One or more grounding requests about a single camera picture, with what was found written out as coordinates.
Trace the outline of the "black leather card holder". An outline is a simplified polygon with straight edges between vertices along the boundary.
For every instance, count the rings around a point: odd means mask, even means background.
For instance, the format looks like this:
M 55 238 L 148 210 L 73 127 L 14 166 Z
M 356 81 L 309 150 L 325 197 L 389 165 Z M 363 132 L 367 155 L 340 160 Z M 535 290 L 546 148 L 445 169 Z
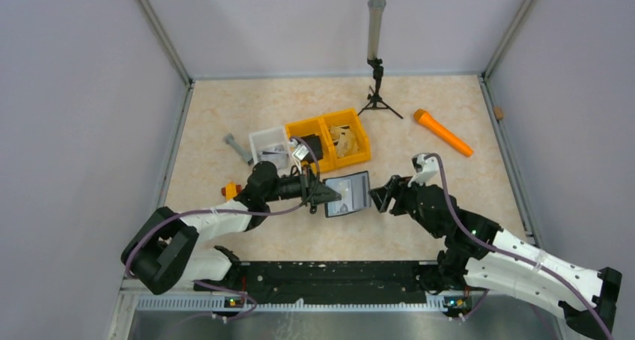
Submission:
M 370 174 L 368 171 L 327 178 L 324 183 L 341 196 L 339 200 L 325 204 L 326 218 L 346 216 L 370 208 Z

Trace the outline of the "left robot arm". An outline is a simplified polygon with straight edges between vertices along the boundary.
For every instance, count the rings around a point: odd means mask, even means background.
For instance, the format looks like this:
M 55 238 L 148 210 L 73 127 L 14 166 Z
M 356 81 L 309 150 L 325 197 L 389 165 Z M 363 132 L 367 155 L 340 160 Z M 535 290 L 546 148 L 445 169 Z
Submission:
M 267 218 L 281 216 L 272 211 L 274 201 L 299 199 L 290 212 L 341 199 L 322 183 L 310 168 L 296 175 L 279 175 L 269 161 L 254 165 L 246 186 L 225 203 L 201 210 L 176 213 L 164 206 L 156 209 L 121 253 L 127 276 L 132 276 L 155 295 L 164 294 L 179 281 L 210 280 L 222 290 L 235 288 L 240 270 L 227 250 L 213 249 L 203 258 L 194 257 L 202 243 L 225 234 L 251 231 Z

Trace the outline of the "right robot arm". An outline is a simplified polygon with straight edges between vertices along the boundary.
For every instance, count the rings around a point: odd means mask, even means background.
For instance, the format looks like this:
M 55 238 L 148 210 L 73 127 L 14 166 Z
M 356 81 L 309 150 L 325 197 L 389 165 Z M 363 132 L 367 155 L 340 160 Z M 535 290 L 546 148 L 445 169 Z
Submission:
M 458 207 L 435 184 L 393 176 L 370 197 L 381 213 L 408 215 L 446 250 L 437 258 L 449 289 L 483 288 L 537 306 L 590 339 L 611 339 L 622 275 L 564 261 L 521 240 L 500 224 Z

